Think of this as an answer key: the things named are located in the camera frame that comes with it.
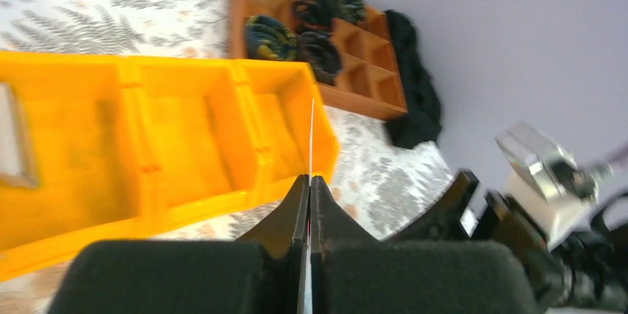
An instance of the cubby compartment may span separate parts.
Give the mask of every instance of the cubby compartment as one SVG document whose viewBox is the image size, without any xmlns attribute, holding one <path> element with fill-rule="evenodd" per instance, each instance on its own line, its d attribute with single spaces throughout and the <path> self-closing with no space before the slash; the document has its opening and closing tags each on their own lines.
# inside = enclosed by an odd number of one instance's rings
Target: cubby compartment
<svg viewBox="0 0 628 314">
<path fill-rule="evenodd" d="M 368 67 L 368 70 L 374 98 L 396 107 L 405 107 L 404 94 L 396 74 L 372 65 Z"/>
<path fill-rule="evenodd" d="M 253 124 L 272 165 L 265 201 L 285 196 L 310 164 L 310 116 L 314 100 L 312 172 L 330 181 L 339 145 L 310 66 L 304 62 L 236 60 L 250 96 Z"/>
<path fill-rule="evenodd" d="M 388 31 L 388 21 L 386 14 L 377 11 L 371 7 L 367 7 L 367 20 L 364 22 L 364 28 L 368 32 L 379 36 L 385 40 L 390 40 Z"/>
<path fill-rule="evenodd" d="M 345 72 L 345 75 L 349 86 L 351 87 L 351 92 L 365 97 L 373 96 L 367 75 L 366 64 L 357 64 L 353 68 L 348 69 Z"/>
<path fill-rule="evenodd" d="M 32 190 L 0 183 L 0 280 L 100 238 L 144 233 L 147 164 L 115 58 L 1 53 L 0 70 L 39 179 Z"/>
<path fill-rule="evenodd" d="M 364 59 L 367 62 L 394 73 L 397 71 L 395 51 L 389 41 L 366 31 L 362 32 L 362 41 L 364 41 Z"/>
<path fill-rule="evenodd" d="M 279 20 L 283 25 L 294 30 L 295 19 L 292 14 L 293 0 L 248 0 L 244 7 L 244 20 L 249 16 L 266 15 Z"/>
<path fill-rule="evenodd" d="M 364 62 L 346 53 L 340 54 L 342 60 L 342 71 L 335 78 L 335 87 L 345 92 L 353 91 L 349 72 L 364 65 Z"/>
<path fill-rule="evenodd" d="M 346 53 L 358 59 L 364 58 L 364 42 L 361 30 L 342 19 L 334 19 L 332 43 L 340 53 Z"/>
<path fill-rule="evenodd" d="M 264 160 L 228 60 L 130 58 L 162 230 L 253 206 Z"/>
</svg>

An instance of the black cloth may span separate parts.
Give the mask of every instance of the black cloth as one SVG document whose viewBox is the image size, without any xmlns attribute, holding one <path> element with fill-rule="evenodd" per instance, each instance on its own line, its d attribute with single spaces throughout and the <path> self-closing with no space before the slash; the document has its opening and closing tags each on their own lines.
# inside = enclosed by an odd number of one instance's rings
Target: black cloth
<svg viewBox="0 0 628 314">
<path fill-rule="evenodd" d="M 298 22 L 297 33 L 313 31 L 327 37 L 332 35 L 333 11 L 329 0 L 293 1 L 292 8 Z"/>
<path fill-rule="evenodd" d="M 74 259 L 49 314 L 285 313 L 259 243 L 100 241 Z"/>
<path fill-rule="evenodd" d="M 386 130 L 393 145 L 412 149 L 421 142 L 437 140 L 442 129 L 441 100 L 432 76 L 421 64 L 414 24 L 400 12 L 385 13 L 408 106 L 406 115 L 386 122 Z"/>
<path fill-rule="evenodd" d="M 298 60 L 309 62 L 316 81 L 335 85 L 342 71 L 342 60 L 334 44 L 325 35 L 306 31 L 298 36 Z"/>
</svg>

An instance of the black mechanical part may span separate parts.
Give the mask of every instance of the black mechanical part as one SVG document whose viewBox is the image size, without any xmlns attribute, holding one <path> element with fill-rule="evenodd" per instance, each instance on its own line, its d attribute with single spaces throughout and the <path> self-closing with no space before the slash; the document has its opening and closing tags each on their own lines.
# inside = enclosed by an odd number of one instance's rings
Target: black mechanical part
<svg viewBox="0 0 628 314">
<path fill-rule="evenodd" d="M 628 223 L 609 230 L 604 213 L 628 192 L 611 197 L 593 215 L 591 230 L 575 231 L 552 254 L 569 278 L 557 306 L 628 312 Z"/>
<path fill-rule="evenodd" d="M 561 264 L 543 250 L 524 250 L 518 258 L 524 266 L 538 306 L 545 311 L 561 303 L 569 286 L 569 278 L 565 276 Z"/>
<path fill-rule="evenodd" d="M 519 204 L 519 202 L 515 198 L 513 198 L 512 196 L 507 196 L 506 197 L 506 203 L 508 204 L 508 207 L 511 209 L 511 211 L 513 211 L 513 212 L 523 216 L 527 220 L 526 224 L 529 224 L 531 227 L 533 227 L 536 230 L 537 234 L 541 237 L 543 242 L 545 244 L 547 244 L 547 234 L 541 229 L 541 227 L 539 227 L 536 224 L 536 222 L 534 222 L 532 217 Z"/>
<path fill-rule="evenodd" d="M 320 176 L 312 179 L 310 190 L 310 241 L 313 312 L 326 313 L 325 284 L 321 276 L 326 244 L 330 241 L 377 244 L 378 241 L 338 206 Z"/>
<path fill-rule="evenodd" d="M 489 240 L 500 222 L 510 213 L 510 208 L 499 192 L 488 190 L 485 196 L 487 207 L 473 230 L 471 240 Z"/>
<path fill-rule="evenodd" d="M 506 214 L 491 239 L 508 246 L 516 256 L 529 250 L 547 252 L 547 243 L 542 234 L 526 216 L 515 211 Z"/>
<path fill-rule="evenodd" d="M 443 196 L 413 222 L 386 241 L 467 240 L 469 236 L 460 219 L 469 206 L 479 181 L 470 170 L 458 172 Z"/>
<path fill-rule="evenodd" d="M 552 251 L 568 278 L 557 307 L 625 312 L 628 310 L 626 259 L 604 236 L 588 231 L 570 234 Z"/>
<path fill-rule="evenodd" d="M 284 284 L 286 313 L 302 313 L 310 220 L 310 177 L 300 175 L 281 203 L 236 242 L 261 243 L 287 275 Z"/>
<path fill-rule="evenodd" d="M 573 165 L 565 160 L 555 162 L 549 168 L 567 192 L 583 200 L 595 199 L 598 185 L 592 177 L 581 170 L 575 169 Z"/>
</svg>

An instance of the fern leaf pattern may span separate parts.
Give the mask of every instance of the fern leaf pattern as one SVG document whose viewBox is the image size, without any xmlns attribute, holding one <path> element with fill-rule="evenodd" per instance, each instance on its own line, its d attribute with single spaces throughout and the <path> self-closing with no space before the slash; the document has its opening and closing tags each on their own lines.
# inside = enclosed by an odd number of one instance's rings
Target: fern leaf pattern
<svg viewBox="0 0 628 314">
<path fill-rule="evenodd" d="M 0 0 L 0 49 L 224 57 L 228 0 Z"/>
</svg>

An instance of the patterned carpet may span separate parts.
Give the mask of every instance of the patterned carpet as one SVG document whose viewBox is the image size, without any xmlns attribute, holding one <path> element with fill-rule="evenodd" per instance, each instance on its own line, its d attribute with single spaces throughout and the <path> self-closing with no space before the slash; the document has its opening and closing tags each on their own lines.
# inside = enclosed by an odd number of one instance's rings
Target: patterned carpet
<svg viewBox="0 0 628 314">
<path fill-rule="evenodd" d="M 228 0 L 0 0 L 0 49 L 220 58 L 228 46 L 228 5 Z M 388 144 L 381 121 L 331 107 L 327 114 L 341 141 L 330 188 L 375 237 L 385 238 L 422 214 L 452 179 L 433 143 L 397 149 Z M 233 239 L 276 206 L 156 238 Z M 0 313 L 45 313 L 66 268 L 58 264 L 0 282 Z"/>
</svg>

